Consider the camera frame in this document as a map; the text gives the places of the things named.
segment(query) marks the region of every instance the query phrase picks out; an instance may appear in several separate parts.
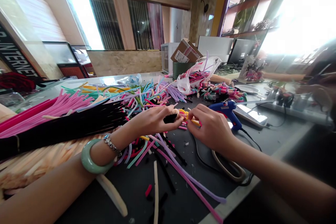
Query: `pink curtain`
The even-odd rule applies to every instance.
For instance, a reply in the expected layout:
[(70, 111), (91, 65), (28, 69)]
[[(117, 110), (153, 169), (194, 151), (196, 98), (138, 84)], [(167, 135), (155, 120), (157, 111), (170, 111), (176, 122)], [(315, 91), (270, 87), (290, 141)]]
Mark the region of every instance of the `pink curtain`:
[(150, 30), (152, 32), (153, 48), (161, 50), (161, 44), (165, 43), (163, 35), (163, 22), (161, 4), (147, 3)]

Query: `cardboard box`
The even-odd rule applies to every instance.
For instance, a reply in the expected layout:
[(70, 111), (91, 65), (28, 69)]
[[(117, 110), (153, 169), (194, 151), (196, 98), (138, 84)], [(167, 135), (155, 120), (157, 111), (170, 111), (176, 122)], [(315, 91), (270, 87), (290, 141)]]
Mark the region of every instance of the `cardboard box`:
[(201, 57), (202, 54), (189, 39), (183, 38), (170, 58), (173, 62), (193, 63)]

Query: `bracelet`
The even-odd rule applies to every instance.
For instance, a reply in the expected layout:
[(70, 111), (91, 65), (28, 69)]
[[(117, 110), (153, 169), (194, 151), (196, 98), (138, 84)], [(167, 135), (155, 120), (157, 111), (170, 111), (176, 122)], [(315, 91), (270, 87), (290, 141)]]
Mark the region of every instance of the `bracelet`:
[(117, 153), (118, 158), (120, 158), (123, 155), (122, 152), (118, 150), (118, 148), (114, 146), (114, 144), (111, 142), (110, 135), (104, 136), (103, 139), (105, 140), (105, 143), (107, 143), (107, 145)]
[(94, 173), (94, 174), (103, 174), (105, 172), (107, 172), (114, 164), (114, 161), (112, 161), (111, 163), (109, 163), (108, 165), (105, 166), (98, 166), (96, 165), (91, 157), (90, 157), (90, 150), (91, 147), (96, 144), (97, 142), (99, 142), (101, 139), (93, 139), (90, 142), (88, 142), (83, 150), (82, 150), (82, 154), (81, 154), (81, 161), (82, 161), (82, 165), (84, 166), (84, 168), (90, 172), (90, 173)]

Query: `green container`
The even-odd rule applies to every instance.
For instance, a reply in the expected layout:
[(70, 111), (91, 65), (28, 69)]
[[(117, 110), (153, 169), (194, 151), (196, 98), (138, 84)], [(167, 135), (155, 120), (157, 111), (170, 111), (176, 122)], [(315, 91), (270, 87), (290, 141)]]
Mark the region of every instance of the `green container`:
[(193, 63), (173, 62), (173, 79), (176, 80), (180, 74), (185, 73), (195, 64), (196, 62)]

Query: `computer monitor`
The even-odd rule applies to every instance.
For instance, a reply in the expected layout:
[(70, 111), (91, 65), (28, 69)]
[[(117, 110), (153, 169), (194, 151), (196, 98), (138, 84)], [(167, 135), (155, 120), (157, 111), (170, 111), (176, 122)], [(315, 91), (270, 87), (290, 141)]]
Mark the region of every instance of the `computer monitor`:
[(227, 55), (230, 54), (233, 40), (233, 38), (226, 37), (199, 36), (198, 50), (203, 56), (205, 56), (208, 51), (209, 57), (217, 56), (223, 62), (226, 62), (228, 58)]
[(245, 56), (252, 52), (255, 43), (255, 40), (236, 39), (228, 61), (233, 64), (242, 64)]

